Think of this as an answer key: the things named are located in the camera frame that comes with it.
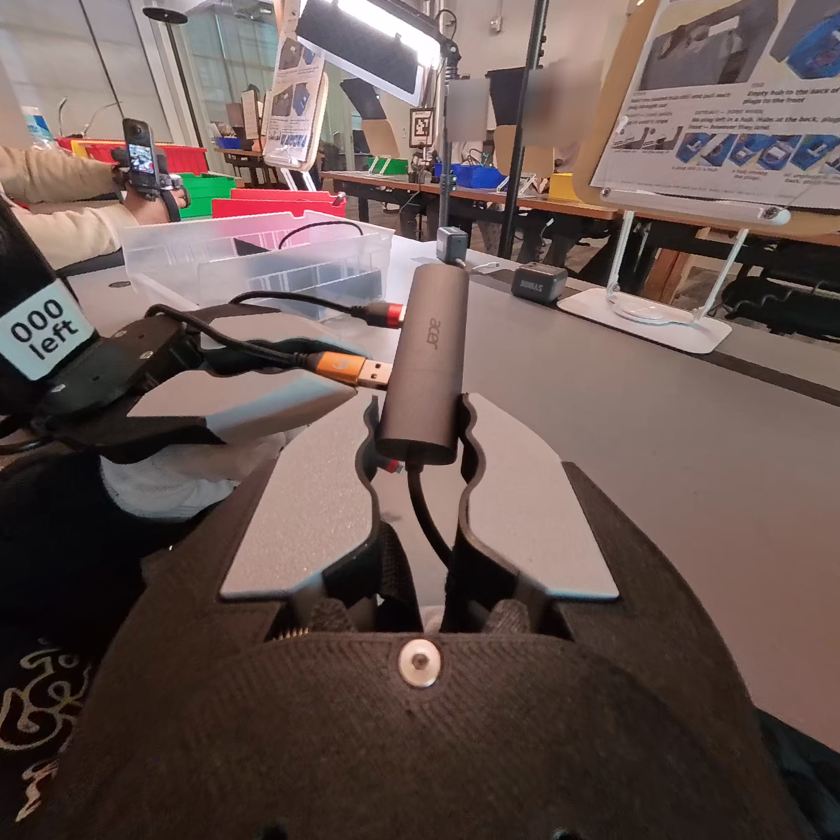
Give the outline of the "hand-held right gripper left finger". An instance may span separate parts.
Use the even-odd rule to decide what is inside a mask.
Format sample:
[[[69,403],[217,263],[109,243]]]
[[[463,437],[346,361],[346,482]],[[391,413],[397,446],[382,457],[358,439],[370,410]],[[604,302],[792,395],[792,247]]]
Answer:
[[[221,585],[222,601],[284,602],[310,623],[328,597],[328,576],[378,535],[364,453],[379,415],[379,397],[360,392],[282,450]]]

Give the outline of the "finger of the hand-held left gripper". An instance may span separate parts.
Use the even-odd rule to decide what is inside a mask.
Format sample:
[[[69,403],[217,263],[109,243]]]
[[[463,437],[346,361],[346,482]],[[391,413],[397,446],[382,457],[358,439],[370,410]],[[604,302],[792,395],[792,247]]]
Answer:
[[[125,419],[125,444],[236,445],[305,427],[358,389],[304,370],[229,377],[186,371],[145,393]]]
[[[334,351],[371,359],[370,351],[342,336],[328,324],[295,314],[257,313],[210,321],[212,330],[239,342],[278,344],[282,352]]]

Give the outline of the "large instruction sheet board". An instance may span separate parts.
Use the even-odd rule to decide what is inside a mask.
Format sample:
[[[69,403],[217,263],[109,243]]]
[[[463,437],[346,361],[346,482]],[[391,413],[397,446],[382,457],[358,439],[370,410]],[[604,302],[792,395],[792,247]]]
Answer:
[[[838,234],[838,2],[642,2],[574,168],[638,215]]]

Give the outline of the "blue plastic bin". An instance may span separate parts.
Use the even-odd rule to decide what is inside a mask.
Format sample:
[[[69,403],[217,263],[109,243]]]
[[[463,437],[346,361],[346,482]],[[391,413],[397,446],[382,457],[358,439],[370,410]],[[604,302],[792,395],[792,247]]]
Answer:
[[[495,191],[507,178],[494,166],[451,164],[455,185],[461,190]]]

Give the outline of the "grey usb hub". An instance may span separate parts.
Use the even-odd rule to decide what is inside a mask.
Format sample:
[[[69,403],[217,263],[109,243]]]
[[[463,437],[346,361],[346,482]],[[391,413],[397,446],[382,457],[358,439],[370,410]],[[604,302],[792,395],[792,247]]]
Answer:
[[[377,453],[408,471],[455,462],[468,299],[464,267],[416,268],[374,435]]]

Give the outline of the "small instruction sheet board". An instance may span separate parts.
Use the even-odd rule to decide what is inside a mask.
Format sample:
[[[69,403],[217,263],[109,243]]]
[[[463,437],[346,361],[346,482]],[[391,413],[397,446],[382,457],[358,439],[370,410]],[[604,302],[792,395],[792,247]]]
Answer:
[[[308,172],[319,150],[329,94],[324,55],[295,36],[281,36],[272,87],[264,110],[264,161]]]

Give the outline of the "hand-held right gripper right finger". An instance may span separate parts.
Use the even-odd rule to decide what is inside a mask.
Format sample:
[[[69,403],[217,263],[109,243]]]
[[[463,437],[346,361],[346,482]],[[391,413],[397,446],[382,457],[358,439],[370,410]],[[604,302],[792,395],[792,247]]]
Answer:
[[[555,602],[616,602],[618,587],[561,457],[477,393],[463,395],[463,418],[459,596],[487,613],[518,601],[532,624]]]

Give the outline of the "wooden workbench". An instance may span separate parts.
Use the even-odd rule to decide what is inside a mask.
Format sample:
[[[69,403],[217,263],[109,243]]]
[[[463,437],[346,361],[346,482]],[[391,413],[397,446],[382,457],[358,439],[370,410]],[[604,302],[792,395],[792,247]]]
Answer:
[[[369,201],[380,203],[395,203],[397,193],[428,194],[438,196],[439,185],[436,183],[416,184],[406,178],[369,175],[365,172],[325,171],[320,175],[322,183],[330,182],[336,189],[349,196],[362,197]],[[452,197],[458,200],[481,203],[483,205],[498,205],[503,207],[506,202],[504,192],[493,190],[475,190],[470,188],[456,188]],[[540,211],[553,215],[571,215],[587,217],[611,222],[620,218],[621,211],[609,207],[594,206],[576,201],[555,201],[542,195],[525,195],[517,198],[520,211]]]

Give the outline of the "black charger block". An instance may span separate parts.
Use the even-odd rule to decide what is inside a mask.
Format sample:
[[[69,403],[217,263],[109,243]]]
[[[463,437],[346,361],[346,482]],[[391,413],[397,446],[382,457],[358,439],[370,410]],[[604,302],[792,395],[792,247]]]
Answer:
[[[561,299],[569,272],[564,267],[539,262],[519,265],[513,272],[511,294],[515,298],[551,307]]]

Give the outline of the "red plastic bin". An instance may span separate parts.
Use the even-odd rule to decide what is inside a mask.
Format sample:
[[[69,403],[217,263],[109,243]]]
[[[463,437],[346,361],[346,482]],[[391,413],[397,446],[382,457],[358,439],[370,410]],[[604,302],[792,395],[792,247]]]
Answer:
[[[345,196],[326,191],[293,191],[278,189],[234,188],[229,197],[212,200],[212,218],[242,217],[288,213],[302,217],[315,212],[346,217]]]
[[[116,140],[90,140],[58,138],[58,145],[82,159],[113,163],[112,150],[125,149],[125,142]],[[184,146],[173,143],[158,143],[156,150],[166,158],[170,173],[192,173],[200,175],[209,172],[204,148]]]

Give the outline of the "white board stand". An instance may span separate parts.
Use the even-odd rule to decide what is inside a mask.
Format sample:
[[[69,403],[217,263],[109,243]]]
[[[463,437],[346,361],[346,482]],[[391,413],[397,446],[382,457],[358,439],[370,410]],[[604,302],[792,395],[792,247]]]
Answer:
[[[627,209],[623,212],[616,254],[605,289],[583,290],[567,297],[560,301],[559,310],[679,352],[694,355],[711,353],[732,332],[731,324],[713,318],[710,311],[739,256],[749,229],[744,227],[738,231],[728,258],[703,304],[688,311],[619,290],[619,270],[634,218],[634,211]]]

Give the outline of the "black floor lamp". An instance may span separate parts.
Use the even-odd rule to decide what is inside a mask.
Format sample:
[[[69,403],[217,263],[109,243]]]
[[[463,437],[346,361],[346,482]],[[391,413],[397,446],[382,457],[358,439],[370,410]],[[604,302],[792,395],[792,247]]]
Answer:
[[[526,94],[531,73],[539,68],[543,57],[544,30],[549,11],[549,1],[536,1],[532,11],[532,22],[528,41],[526,64],[521,75],[521,89],[518,98],[517,121],[511,149],[511,162],[505,206],[500,230],[498,256],[502,259],[511,257],[515,238],[516,217],[518,213],[518,196],[524,162],[525,144],[523,141],[523,120]]]
[[[175,27],[181,27],[187,24],[188,16],[179,10],[156,5],[144,6],[143,15],[146,16],[149,20],[155,21],[158,24],[164,26],[165,28],[170,42],[171,52],[175,63],[177,76],[181,84],[186,110],[190,118],[193,133],[195,135],[196,147],[203,148],[203,137],[201,135],[201,130],[198,125],[196,112],[191,97],[191,92],[187,83],[186,73],[183,66],[177,37],[175,36]]]

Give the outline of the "clear plastic bin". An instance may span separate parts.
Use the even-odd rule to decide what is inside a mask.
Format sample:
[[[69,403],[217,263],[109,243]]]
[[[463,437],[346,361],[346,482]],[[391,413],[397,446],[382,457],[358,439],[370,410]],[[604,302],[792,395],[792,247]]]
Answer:
[[[133,227],[124,265],[149,303],[178,310],[225,304],[247,291],[283,291],[343,305],[385,296],[391,229],[305,212]]]

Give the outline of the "light stand pole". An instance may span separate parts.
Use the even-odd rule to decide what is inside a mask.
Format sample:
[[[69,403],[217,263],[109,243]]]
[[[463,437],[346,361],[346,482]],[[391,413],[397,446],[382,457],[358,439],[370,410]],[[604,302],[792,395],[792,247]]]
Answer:
[[[453,190],[452,150],[453,143],[448,136],[448,94],[450,83],[459,78],[459,48],[452,38],[442,36],[440,42],[440,70],[436,89],[437,154],[441,162],[438,178],[437,228],[448,225],[449,199]]]

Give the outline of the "studio light panel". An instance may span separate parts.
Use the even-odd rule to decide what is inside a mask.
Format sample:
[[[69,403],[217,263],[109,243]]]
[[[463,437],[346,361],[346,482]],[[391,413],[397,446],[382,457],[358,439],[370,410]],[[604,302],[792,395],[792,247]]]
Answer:
[[[460,60],[438,21],[405,2],[301,2],[297,38],[412,107],[420,105],[429,77]]]

